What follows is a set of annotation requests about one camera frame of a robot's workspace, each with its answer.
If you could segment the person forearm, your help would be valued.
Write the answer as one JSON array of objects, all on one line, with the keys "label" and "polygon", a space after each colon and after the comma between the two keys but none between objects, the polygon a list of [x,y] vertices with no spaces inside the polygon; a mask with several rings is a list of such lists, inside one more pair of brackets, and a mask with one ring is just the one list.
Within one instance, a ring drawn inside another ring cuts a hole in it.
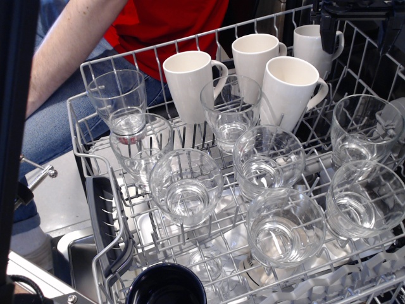
[{"label": "person forearm", "polygon": [[68,1],[34,54],[27,118],[79,68],[126,3]]}]

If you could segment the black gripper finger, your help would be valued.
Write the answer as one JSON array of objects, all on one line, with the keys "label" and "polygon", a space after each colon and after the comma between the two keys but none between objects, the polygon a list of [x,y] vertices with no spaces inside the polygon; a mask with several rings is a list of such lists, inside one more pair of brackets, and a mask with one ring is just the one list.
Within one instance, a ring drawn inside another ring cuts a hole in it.
[{"label": "black gripper finger", "polygon": [[336,19],[328,12],[321,13],[320,35],[323,50],[328,54],[335,52]]},{"label": "black gripper finger", "polygon": [[392,17],[380,22],[378,32],[378,51],[381,56],[390,51],[401,30],[402,17]]}]

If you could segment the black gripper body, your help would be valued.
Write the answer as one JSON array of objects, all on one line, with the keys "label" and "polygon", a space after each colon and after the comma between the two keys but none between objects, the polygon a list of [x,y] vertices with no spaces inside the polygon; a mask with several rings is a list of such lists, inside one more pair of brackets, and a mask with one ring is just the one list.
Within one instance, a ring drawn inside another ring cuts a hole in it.
[{"label": "black gripper body", "polygon": [[404,1],[313,1],[320,20],[404,21]]}]

